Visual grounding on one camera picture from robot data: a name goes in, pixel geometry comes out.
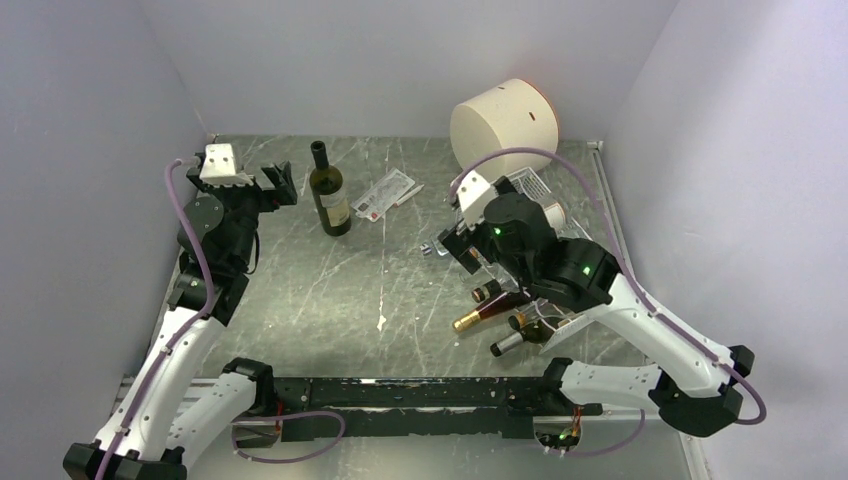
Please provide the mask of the green wine bottle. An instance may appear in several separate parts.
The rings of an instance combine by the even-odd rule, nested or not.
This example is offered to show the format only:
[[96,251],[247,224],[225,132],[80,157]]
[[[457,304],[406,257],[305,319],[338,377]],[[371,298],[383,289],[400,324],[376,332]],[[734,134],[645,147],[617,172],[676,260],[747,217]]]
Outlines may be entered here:
[[316,140],[310,144],[314,169],[308,184],[324,232],[331,237],[346,234],[352,226],[351,209],[342,172],[331,165],[326,145]]

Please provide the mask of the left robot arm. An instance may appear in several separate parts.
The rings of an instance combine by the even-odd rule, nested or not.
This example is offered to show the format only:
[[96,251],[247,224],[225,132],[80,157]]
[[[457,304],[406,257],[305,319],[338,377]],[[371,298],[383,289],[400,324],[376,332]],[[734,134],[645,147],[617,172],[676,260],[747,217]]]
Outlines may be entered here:
[[182,253],[161,328],[107,423],[92,441],[69,447],[63,468],[73,479],[184,479],[235,419],[281,410],[271,366],[244,358],[230,361],[186,411],[180,404],[248,286],[260,215],[298,200],[291,165],[264,166],[267,186],[230,158],[185,166],[199,196],[175,204]]

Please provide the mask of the clear bottle black cap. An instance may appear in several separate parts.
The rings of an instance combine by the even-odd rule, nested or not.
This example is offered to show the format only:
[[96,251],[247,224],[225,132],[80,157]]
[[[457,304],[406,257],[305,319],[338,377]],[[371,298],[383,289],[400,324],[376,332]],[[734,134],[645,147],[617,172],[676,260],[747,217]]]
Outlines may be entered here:
[[533,256],[555,243],[565,219],[557,202],[545,206],[510,194],[487,205],[482,221],[491,227],[499,262],[507,257]]

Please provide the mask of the dark bottle black cap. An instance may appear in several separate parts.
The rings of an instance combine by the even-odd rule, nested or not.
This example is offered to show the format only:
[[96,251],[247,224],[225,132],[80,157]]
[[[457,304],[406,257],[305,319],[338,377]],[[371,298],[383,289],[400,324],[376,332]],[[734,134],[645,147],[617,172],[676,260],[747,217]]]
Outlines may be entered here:
[[491,279],[471,291],[472,299],[480,304],[511,304],[523,305],[527,297],[523,292],[510,289],[496,279]]

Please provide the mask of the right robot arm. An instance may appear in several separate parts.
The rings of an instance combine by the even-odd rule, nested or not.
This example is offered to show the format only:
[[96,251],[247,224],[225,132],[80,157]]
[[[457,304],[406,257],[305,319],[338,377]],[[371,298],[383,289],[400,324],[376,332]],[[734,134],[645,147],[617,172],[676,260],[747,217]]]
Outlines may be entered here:
[[521,293],[599,322],[651,362],[613,367],[555,358],[539,389],[548,412],[587,404],[636,408],[700,438],[745,422],[738,389],[747,384],[753,352],[701,336],[652,301],[598,243],[558,237],[538,203],[519,193],[498,195],[479,223],[446,229],[438,239],[468,272],[481,260],[496,264]]

